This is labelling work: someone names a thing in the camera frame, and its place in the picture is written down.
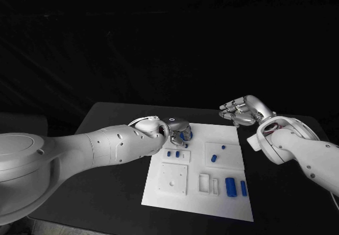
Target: dark wall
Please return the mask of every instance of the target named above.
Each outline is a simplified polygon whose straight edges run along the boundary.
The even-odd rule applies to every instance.
[[[338,6],[141,2],[0,1],[1,110],[76,126],[100,101],[218,109],[252,94],[338,142]]]

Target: black table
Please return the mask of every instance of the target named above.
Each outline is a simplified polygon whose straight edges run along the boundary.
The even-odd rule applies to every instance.
[[[146,116],[180,117],[193,123],[232,125],[218,112],[100,102],[92,106],[76,134],[128,124]],[[327,140],[312,117],[284,116],[296,117],[320,139]],[[261,151],[252,150],[247,138],[257,127],[241,126],[237,130],[254,222],[143,206],[150,157],[74,175],[30,218],[117,235],[313,234],[336,231],[339,212],[330,193],[307,179],[294,160],[276,165]]]

